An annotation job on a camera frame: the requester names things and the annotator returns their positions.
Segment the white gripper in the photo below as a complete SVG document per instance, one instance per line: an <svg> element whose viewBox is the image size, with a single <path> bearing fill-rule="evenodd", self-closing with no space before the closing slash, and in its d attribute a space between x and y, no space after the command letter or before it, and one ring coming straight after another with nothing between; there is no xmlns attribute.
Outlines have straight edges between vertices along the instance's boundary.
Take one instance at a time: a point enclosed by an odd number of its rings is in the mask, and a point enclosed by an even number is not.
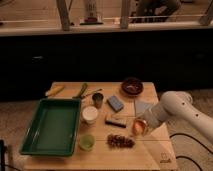
<svg viewBox="0 0 213 171"><path fill-rule="evenodd" d="M150 109L142 113L138 119L142 123L142 135L148 135L160 126L160 122Z"/></svg>

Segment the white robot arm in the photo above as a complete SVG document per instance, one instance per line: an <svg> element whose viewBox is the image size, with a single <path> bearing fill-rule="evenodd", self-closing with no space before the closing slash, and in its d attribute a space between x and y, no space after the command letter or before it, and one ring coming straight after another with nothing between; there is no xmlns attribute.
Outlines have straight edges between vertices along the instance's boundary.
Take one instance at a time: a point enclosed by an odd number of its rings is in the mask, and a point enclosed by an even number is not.
<svg viewBox="0 0 213 171"><path fill-rule="evenodd" d="M142 112L137 119L145 123L143 135L149 134L170 116L178 116L189 122L213 144L213 118L196 109L192 96L183 91L167 91L159 102Z"/></svg>

